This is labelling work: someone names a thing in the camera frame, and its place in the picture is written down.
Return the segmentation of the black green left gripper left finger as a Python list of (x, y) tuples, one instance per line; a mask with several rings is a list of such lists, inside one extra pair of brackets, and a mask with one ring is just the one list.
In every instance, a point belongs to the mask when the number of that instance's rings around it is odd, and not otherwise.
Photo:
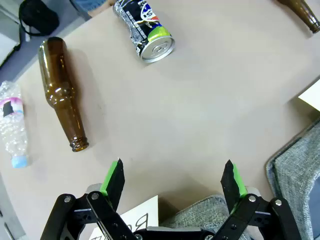
[(78, 240), (87, 224), (97, 224), (107, 240), (134, 240), (117, 208), (125, 184), (121, 159), (114, 161), (100, 190), (76, 198), (69, 193), (57, 197), (41, 235), (42, 240)]

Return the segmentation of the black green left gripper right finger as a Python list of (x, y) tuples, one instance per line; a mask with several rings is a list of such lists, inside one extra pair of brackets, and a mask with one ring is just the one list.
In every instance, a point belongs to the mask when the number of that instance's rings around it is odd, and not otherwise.
[(214, 240), (238, 240), (248, 226), (258, 227), (265, 240), (300, 240), (294, 215), (285, 198), (264, 200), (249, 193), (234, 163), (228, 160), (221, 186), (229, 217), (214, 234)]

